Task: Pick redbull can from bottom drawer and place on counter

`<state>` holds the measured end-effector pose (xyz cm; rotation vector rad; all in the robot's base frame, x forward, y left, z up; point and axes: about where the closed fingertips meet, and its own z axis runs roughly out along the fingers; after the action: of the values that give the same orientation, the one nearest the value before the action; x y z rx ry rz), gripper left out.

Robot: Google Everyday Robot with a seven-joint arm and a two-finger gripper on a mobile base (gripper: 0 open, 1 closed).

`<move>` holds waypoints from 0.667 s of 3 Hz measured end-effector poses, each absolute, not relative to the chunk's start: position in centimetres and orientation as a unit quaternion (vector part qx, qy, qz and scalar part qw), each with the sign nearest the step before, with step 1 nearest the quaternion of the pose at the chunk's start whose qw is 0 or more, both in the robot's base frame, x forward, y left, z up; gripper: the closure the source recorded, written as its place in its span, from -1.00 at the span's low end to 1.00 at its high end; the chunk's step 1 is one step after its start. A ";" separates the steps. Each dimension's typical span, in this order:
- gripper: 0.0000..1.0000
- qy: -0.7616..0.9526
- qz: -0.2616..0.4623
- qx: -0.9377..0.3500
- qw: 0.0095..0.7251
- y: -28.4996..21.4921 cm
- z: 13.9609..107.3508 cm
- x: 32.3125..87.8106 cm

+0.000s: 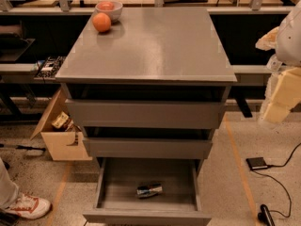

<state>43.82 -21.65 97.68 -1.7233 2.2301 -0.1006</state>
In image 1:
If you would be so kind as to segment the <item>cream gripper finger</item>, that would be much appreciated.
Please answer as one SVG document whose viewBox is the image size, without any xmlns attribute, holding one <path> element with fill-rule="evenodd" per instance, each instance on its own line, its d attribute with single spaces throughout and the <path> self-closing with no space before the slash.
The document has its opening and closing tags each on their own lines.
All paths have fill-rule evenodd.
<svg viewBox="0 0 301 226">
<path fill-rule="evenodd" d="M 276 86 L 262 114 L 262 120 L 269 123 L 281 123 L 300 102 L 301 68 L 293 67 L 277 76 Z"/>
<path fill-rule="evenodd" d="M 262 36 L 255 44 L 257 49 L 268 51 L 276 48 L 278 27 L 273 28 Z"/>
</svg>

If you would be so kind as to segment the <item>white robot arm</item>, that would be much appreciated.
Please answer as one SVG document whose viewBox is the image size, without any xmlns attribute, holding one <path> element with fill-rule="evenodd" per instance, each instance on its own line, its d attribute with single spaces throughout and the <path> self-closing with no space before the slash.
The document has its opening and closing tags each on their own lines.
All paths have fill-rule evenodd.
<svg viewBox="0 0 301 226">
<path fill-rule="evenodd" d="M 255 47 L 275 50 L 266 64 L 273 74 L 268 80 L 260 118 L 261 124 L 274 127 L 301 102 L 301 1 Z"/>
</svg>

